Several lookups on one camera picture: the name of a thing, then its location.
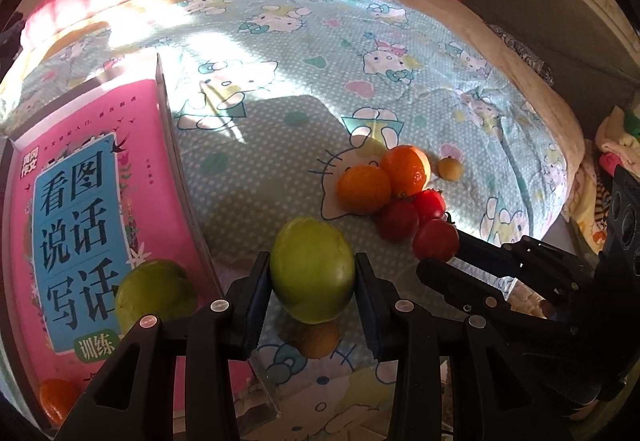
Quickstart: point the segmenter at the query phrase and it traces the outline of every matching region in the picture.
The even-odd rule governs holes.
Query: green apple
[[[144,315],[163,321],[191,315],[198,295],[187,272],[174,261],[145,261],[122,280],[115,298],[120,330],[126,333]]]
[[[340,230],[313,217],[285,224],[271,250],[271,283],[284,309],[305,324],[335,319],[349,303],[356,277]]]

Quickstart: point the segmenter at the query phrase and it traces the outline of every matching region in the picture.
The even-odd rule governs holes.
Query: orange
[[[393,197],[403,198],[422,192],[431,177],[426,154],[413,145],[398,145],[387,152],[380,168],[391,180]]]
[[[464,174],[464,167],[455,158],[442,158],[438,161],[438,176],[445,181],[457,181]]]
[[[51,422],[62,425],[80,397],[80,390],[64,379],[45,379],[40,384],[40,404]]]
[[[374,165],[356,165],[346,170],[335,190],[340,206],[353,214],[376,213],[391,199],[391,182]]]
[[[301,324],[294,345],[303,357],[319,360],[333,353],[339,343],[340,328],[332,320],[321,324]]]

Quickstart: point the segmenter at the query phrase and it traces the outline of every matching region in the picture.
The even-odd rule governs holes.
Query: red tomato
[[[433,188],[424,190],[415,196],[413,205],[418,212],[421,225],[432,219],[440,219],[447,209],[442,193]]]
[[[447,262],[460,249],[460,238],[454,225],[443,219],[432,219],[416,231],[411,247],[419,261],[438,259]]]
[[[375,215],[376,230],[385,241],[399,243],[418,228],[418,214],[404,199],[396,199]]]

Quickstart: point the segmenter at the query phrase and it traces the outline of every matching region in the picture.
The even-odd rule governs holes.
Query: bed
[[[431,312],[407,244],[346,214],[335,182],[399,144],[453,156],[443,190],[458,228],[494,244],[542,238],[584,154],[571,109],[460,0],[45,0],[0,85],[4,135],[75,85],[154,47],[186,181],[223,286],[311,215],[366,251],[379,277]],[[471,269],[459,265],[462,269]],[[506,294],[513,280],[484,277]],[[395,362],[370,357],[354,302],[321,360],[286,340],[272,297],[258,356],[280,416],[247,440],[333,435],[389,405]]]

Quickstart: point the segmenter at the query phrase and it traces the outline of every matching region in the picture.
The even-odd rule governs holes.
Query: pink book cover
[[[129,56],[57,98],[10,142],[3,280],[36,395],[53,377],[84,388],[113,353],[123,336],[114,297],[142,262],[180,264],[200,305],[222,296],[184,190],[155,52]],[[247,363],[231,363],[236,394],[253,376]],[[179,358],[174,410],[182,409]]]

